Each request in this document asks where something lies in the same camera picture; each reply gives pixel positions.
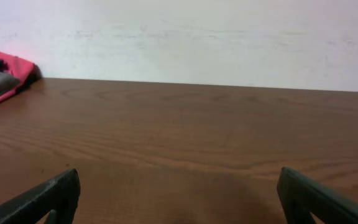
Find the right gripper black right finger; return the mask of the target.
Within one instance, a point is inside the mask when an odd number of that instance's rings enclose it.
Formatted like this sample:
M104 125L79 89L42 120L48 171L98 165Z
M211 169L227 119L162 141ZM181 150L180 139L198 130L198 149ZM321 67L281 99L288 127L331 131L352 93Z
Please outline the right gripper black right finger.
M313 217L323 223L358 224L358 203L289 167L281 169L277 193L290 224L314 223Z

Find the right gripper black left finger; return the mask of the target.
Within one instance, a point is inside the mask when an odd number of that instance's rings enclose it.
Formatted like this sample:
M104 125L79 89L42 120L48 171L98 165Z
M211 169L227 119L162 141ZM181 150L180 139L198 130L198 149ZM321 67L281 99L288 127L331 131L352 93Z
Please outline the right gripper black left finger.
M35 186L0 205L0 223L73 223L81 185L76 169Z

